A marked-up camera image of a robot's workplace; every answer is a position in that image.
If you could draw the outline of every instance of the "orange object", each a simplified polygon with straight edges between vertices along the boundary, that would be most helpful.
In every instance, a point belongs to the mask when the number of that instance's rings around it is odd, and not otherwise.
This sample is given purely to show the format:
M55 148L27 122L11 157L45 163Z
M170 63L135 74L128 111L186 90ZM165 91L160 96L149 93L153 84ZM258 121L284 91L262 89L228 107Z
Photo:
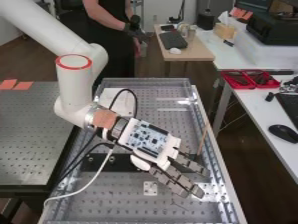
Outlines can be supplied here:
M248 13L244 15L242 18L244 18L245 20L249 20L252 16L253 16L253 12L248 12Z
M97 110L93 117L93 125L111 130L115 126L117 114L111 110Z
M232 14L232 16L238 18L238 15L240 15L241 11L242 11L241 9L236 8L234 13Z
M230 15L232 15L232 16L234 16L234 14L236 14L236 10L237 10L237 9L238 9L238 8L236 8L236 7L232 9L232 11L230 11Z
M33 82L19 82L14 90L28 90L32 86Z
M10 90L14 88L14 86L16 85L16 79L11 79L11 80L4 80L2 85L0 85L0 90Z
M240 19L240 18L242 18L242 17L244 17L244 15L245 15L245 13L246 13L246 10L241 10L241 9L240 9L240 12L238 12L237 18L238 18L238 19Z

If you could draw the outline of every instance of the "perforated metal surface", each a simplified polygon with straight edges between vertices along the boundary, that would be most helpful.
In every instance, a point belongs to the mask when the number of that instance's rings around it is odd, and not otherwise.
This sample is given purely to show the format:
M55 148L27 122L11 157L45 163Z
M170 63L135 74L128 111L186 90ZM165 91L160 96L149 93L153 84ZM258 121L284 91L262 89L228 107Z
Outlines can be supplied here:
M139 118L172 132L182 139L192 153L197 152L202 128L202 116L196 107L196 95L186 79L135 79L107 80L103 88L129 88L139 100ZM91 134L81 133L73 149L73 155ZM107 152L101 147L97 152ZM129 153L120 147L115 153ZM64 221L85 222L137 222L137 223L237 223L233 203L225 191L225 183L213 146L206 138L201 161L212 171L210 180L196 174L186 174L205 190L202 200L190 196L188 199L172 194L170 190L159 184L159 195L144 195L144 182L156 181L147 173L104 172L96 182L79 195L51 203L47 223ZM64 181L53 195L65 194L80 189L93 177L93 172L80 172L77 169L72 178Z
M53 112L57 83L0 91L0 185L45 185L72 124Z

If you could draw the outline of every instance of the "black cable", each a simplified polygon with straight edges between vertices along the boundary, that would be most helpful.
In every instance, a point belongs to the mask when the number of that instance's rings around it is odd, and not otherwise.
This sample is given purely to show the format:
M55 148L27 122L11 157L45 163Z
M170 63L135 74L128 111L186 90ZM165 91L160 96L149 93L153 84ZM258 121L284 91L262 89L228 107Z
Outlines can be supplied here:
M119 93L116 94L116 96L115 96L115 98L113 98L113 101L112 101L112 103L111 103L111 105L109 105L109 110L113 108L113 106L115 106L115 102L116 102L116 100L119 99L120 94L121 94L123 92L125 92L125 91L127 91L127 92L131 92L132 95L133 95L133 97L135 97L135 101L136 101L136 105L135 105L135 107L136 107L136 109L135 109L135 116L133 116L133 117L136 118L136 116L137 116L137 108L139 108L139 100L137 100L137 96L136 96L135 92L133 92L131 89L123 89L123 90L119 91ZM92 143L92 141L93 141L93 139L95 139L95 137L96 137L96 135L97 135L97 132L99 132L99 129L96 129L96 131L95 131L95 133L93 133L91 139L88 140L85 146L81 148L81 150L80 150L80 152L77 153L76 157L73 158L72 162L68 164L68 166L67 166L67 168L65 168L65 173L63 174L63 178L61 178L61 180L59 181L59 183L63 181L63 179L68 176L68 174L73 171L73 169L79 166L80 162L83 161L83 159L81 159L81 160L76 163L76 165L72 167L72 165L75 164L77 158L80 157L80 155L81 155L83 152L85 151L87 147L91 145L91 143Z
M85 146L81 148L80 152L77 153L77 155L75 156L72 162L68 164L67 168L64 170L68 170L69 167L72 166L72 164L75 163L75 161L77 160L77 158L80 157L80 155L83 154L83 152L85 151L87 147L91 145L96 135L97 135L99 130L96 129L93 135L91 136L91 139L88 140Z
M116 102L116 100L119 99L119 96L120 96L120 94L121 94L123 92L129 92L129 93L133 94L135 101L136 101L136 105L135 105L136 108L135 108L135 115L133 115L133 117L136 118L136 117L137 117L137 109L139 109L139 100L137 100L137 96L136 96L135 92L133 92L131 89L123 89L123 90L119 91L119 93L117 93L117 95L115 96L115 99L113 99L113 101L112 101L112 103L111 103L111 105L109 105L109 110L112 110L112 108L113 108L113 106L115 106L115 102Z
M107 142L101 142L99 144L96 144L87 152L85 156L77 161L77 163L75 164L75 166L69 169L69 171L67 171L67 173L63 175L63 177L60 178L57 185L61 183L61 181L64 180L64 178L69 175L69 173L76 169L76 167L80 165L80 163L83 162L83 160L85 159L87 155L92 153L92 151L100 147L101 145L105 145L107 147L112 148L115 145Z

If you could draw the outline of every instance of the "circuit board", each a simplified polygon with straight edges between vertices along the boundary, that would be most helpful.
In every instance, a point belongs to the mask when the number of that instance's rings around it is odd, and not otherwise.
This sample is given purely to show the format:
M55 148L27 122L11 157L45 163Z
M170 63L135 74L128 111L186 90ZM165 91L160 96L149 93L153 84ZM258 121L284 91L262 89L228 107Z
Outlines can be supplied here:
M155 158L159 157L168 141L168 132L145 121L135 126L127 145Z

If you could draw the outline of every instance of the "screw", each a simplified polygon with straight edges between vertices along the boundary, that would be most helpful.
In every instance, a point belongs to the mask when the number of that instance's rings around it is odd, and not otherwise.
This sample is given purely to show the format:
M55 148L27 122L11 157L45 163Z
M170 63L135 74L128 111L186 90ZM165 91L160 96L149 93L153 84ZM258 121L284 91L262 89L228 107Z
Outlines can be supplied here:
M109 162L111 162L111 163L115 163L115 161L116 161L115 156L111 156L111 157L109 157Z

